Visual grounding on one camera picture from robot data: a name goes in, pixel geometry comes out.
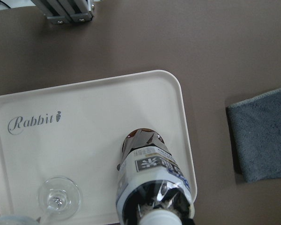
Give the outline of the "clear wine glass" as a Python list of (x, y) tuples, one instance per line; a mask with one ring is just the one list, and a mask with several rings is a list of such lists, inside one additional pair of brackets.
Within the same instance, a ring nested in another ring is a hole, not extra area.
[(74, 181), (57, 176), (42, 184), (37, 200), (43, 210), (37, 219), (20, 215), (0, 216), (0, 225), (59, 225), (77, 212), (82, 196)]

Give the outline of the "cream rabbit tray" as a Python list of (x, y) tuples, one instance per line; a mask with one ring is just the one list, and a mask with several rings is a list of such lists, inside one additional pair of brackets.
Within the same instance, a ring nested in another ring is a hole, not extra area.
[(68, 225), (118, 222), (117, 165), (135, 129), (157, 131), (197, 187), (182, 91), (154, 70), (0, 96), (0, 215), (37, 218), (37, 191), (50, 177), (72, 179), (82, 203)]

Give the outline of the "grey folded cloth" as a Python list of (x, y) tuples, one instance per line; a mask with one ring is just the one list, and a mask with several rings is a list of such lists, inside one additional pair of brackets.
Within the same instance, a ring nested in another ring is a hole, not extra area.
[(244, 180), (281, 178), (281, 88), (231, 104), (227, 113)]

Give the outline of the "tea bottle moved to tray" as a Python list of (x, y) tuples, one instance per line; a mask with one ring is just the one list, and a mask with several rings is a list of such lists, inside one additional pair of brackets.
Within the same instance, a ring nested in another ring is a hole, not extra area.
[(116, 209), (122, 225), (193, 225), (191, 184), (154, 130), (124, 139), (117, 167)]

